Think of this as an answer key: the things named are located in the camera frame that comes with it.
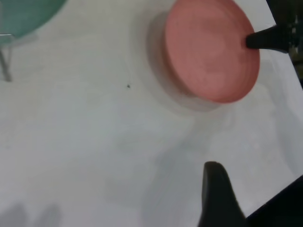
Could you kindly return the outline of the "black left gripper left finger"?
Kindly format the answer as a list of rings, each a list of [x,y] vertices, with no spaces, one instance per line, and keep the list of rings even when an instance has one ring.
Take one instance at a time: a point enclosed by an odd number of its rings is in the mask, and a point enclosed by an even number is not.
[[[246,218],[237,202],[229,176],[222,164],[204,164],[202,213],[199,227],[246,227]]]

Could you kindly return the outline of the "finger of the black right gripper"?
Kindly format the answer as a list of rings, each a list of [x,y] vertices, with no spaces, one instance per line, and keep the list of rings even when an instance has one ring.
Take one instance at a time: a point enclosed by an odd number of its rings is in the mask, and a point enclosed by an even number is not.
[[[250,49],[266,49],[288,53],[290,28],[287,25],[275,25],[248,35],[245,42]]]

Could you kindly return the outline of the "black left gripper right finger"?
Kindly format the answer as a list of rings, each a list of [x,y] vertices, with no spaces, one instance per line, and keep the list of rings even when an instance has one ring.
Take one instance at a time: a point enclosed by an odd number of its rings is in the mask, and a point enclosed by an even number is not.
[[[303,177],[246,218],[250,227],[301,227],[303,225]]]

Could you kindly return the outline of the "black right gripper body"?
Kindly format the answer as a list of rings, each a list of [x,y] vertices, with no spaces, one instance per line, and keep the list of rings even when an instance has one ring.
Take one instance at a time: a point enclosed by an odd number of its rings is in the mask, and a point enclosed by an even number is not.
[[[278,22],[279,41],[281,47],[279,50],[284,53],[294,51],[297,54],[303,53],[303,16],[295,16],[286,22]]]

